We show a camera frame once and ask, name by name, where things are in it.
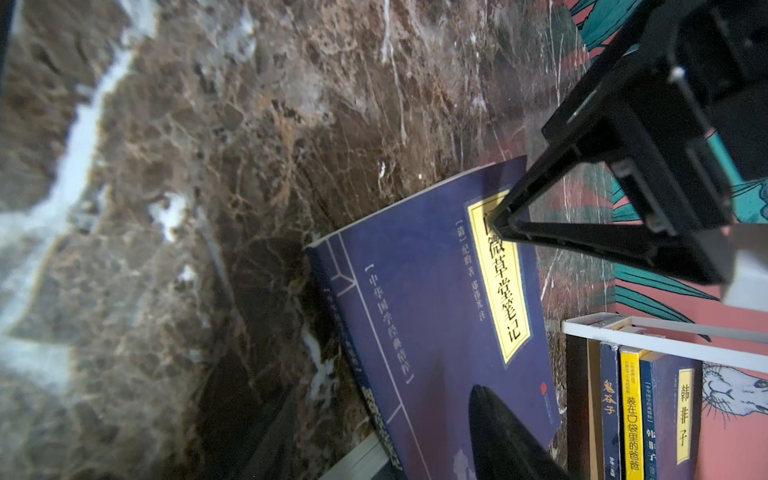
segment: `animal illustration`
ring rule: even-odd
[[[768,380],[733,367],[705,363],[702,395],[707,414],[714,409],[724,419],[751,413],[768,415]]]

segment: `book spine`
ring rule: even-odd
[[[600,345],[601,406],[603,415],[603,466],[605,478],[621,480],[621,363],[619,347]]]
[[[392,466],[402,471],[402,465],[400,464],[400,459],[397,455],[397,451],[395,450],[395,444],[392,442],[392,437],[389,436],[389,430],[387,430],[386,424],[384,423],[384,418],[382,417],[381,411],[379,410],[379,404],[376,401],[376,398],[373,396],[373,391],[371,390],[368,376],[362,369],[355,346],[349,339],[349,330],[346,328],[346,324],[344,323],[343,319],[344,313],[339,308],[339,304],[336,302],[336,292],[333,290],[333,286],[326,274],[323,261],[321,260],[321,257],[316,249],[308,248],[306,249],[306,254],[310,258],[312,271],[317,280],[319,290],[325,299],[328,314],[331,316],[331,318],[333,318],[333,323],[336,326],[336,331],[339,334],[339,341],[342,344],[344,356],[346,357],[346,361],[349,364],[349,369],[352,370],[355,382],[360,388],[363,401],[365,402],[368,413],[373,420],[376,434],[379,436],[379,440],[381,440],[384,450],[387,452],[389,460],[392,462]]]
[[[643,445],[646,480],[657,480],[656,427],[654,426],[654,364],[640,361],[640,381],[643,390]]]
[[[702,398],[702,362],[700,360],[694,360],[693,361],[693,368],[694,368],[694,386],[693,390],[691,390],[691,398],[693,399],[694,407],[691,410],[691,421],[693,422],[694,426],[691,430],[691,437],[690,437],[690,459],[689,467],[685,472],[685,475],[681,475],[679,478],[680,480],[693,480],[696,475],[696,465],[699,461],[699,437],[701,434],[701,403],[703,401]]]
[[[643,480],[643,422],[639,352],[621,352],[621,383],[624,407],[624,461],[627,480]]]

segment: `dark blue book spine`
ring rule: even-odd
[[[646,445],[643,448],[645,480],[657,480],[656,426],[654,424],[654,364],[640,360],[640,383],[643,393],[643,430]]]
[[[685,412],[685,419],[678,418],[682,392],[680,381],[684,375],[685,385],[689,396],[687,399],[701,399],[700,379],[701,361],[679,356],[665,355],[654,361],[651,373],[653,383],[654,411],[654,457],[657,480],[694,480],[697,464],[698,439],[701,425],[700,404],[691,403],[691,408]],[[689,440],[688,457],[678,461],[677,447],[684,440],[678,433],[680,427],[686,431],[685,439]]]
[[[357,386],[362,392],[363,401],[366,403],[368,413],[373,420],[373,425],[376,428],[376,434],[379,436],[379,440],[384,446],[389,460],[392,466],[398,470],[402,470],[400,464],[400,458],[394,444],[392,443],[392,437],[389,436],[389,430],[387,430],[384,418],[379,410],[379,404],[373,396],[371,390],[371,384],[368,380],[368,376],[360,365],[357,351],[352,341],[350,340],[349,330],[346,328],[343,317],[344,312],[339,308],[339,304],[336,302],[337,292],[333,289],[333,285],[326,273],[325,265],[323,265],[323,259],[319,252],[314,248],[307,248],[306,255],[310,258],[312,265],[312,271],[317,279],[318,287],[325,300],[326,307],[328,308],[328,314],[333,318],[333,323],[336,326],[336,330],[339,333],[339,341],[342,343],[342,350],[344,356],[349,364],[349,369],[352,370],[352,374],[357,382]]]
[[[603,411],[603,465],[606,480],[621,480],[624,433],[621,429],[621,360],[619,346],[600,345],[601,407]]]

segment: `blue book cover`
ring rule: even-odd
[[[619,345],[600,344],[601,407],[603,415],[603,464],[605,478],[621,480],[624,430],[621,428],[621,358]]]
[[[640,359],[646,480],[693,480],[701,426],[701,361]]]
[[[385,450],[411,480],[474,478],[476,384],[543,447],[560,427],[535,249],[485,221],[524,172],[524,157],[471,170],[306,249]]]

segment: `brown marble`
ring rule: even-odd
[[[3,478],[193,478],[288,385],[294,474],[317,478],[370,426],[302,246],[477,164],[532,161],[587,61],[545,0],[20,5],[0,118]],[[582,168],[532,213],[606,221],[590,192],[609,187]],[[611,271],[538,254],[561,392],[558,320],[600,309]],[[303,327],[335,369],[316,399]]]

